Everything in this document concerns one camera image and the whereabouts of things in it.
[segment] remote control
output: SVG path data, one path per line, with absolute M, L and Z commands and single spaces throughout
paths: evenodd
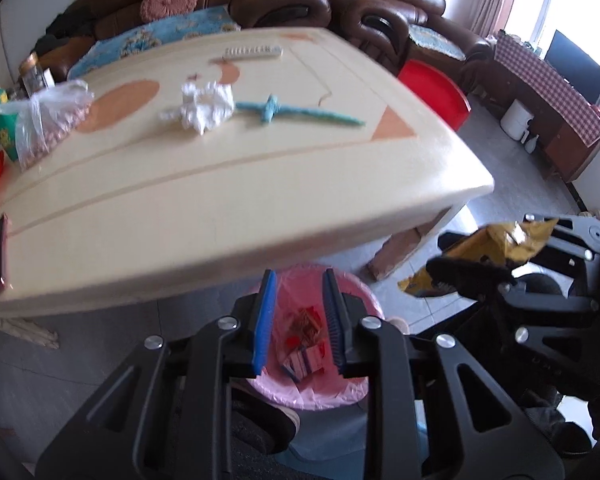
M 240 46 L 224 51 L 222 59 L 249 59 L 253 57 L 280 57 L 282 47 L 279 45 Z

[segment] window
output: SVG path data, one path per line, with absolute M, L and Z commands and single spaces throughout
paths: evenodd
M 505 30 L 522 41 L 537 44 L 551 0 L 513 0 Z

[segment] yellow chip bag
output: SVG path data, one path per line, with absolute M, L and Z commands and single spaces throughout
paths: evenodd
M 470 262 L 490 262 L 496 266 L 504 266 L 507 262 L 525 264 L 544 248 L 557 222 L 555 218 L 546 222 L 489 224 L 452 245 L 444 255 Z M 398 282 L 398 287 L 419 298 L 453 292 L 436 287 L 426 267 Z

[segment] pink trash bin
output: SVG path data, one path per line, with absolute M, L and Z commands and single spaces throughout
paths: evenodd
M 368 393 L 367 378 L 345 379 L 333 364 L 328 342 L 327 322 L 322 304 L 322 275 L 329 267 L 307 264 L 277 272 L 276 309 L 271 331 L 267 364 L 259 377 L 248 381 L 266 399 L 295 410 L 329 410 L 362 400 Z M 378 300 L 356 276 L 333 269 L 341 292 L 360 297 L 372 316 L 384 319 Z M 302 308 L 317 307 L 326 332 L 323 370 L 296 384 L 280 367 L 276 345 L 287 338 L 288 320 Z

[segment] crumpled paper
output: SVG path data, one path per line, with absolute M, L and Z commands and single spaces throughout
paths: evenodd
M 182 106 L 165 110 L 163 121 L 181 121 L 184 129 L 193 128 L 200 135 L 229 119 L 235 110 L 231 85 L 213 81 L 202 88 L 193 82 L 182 85 Z

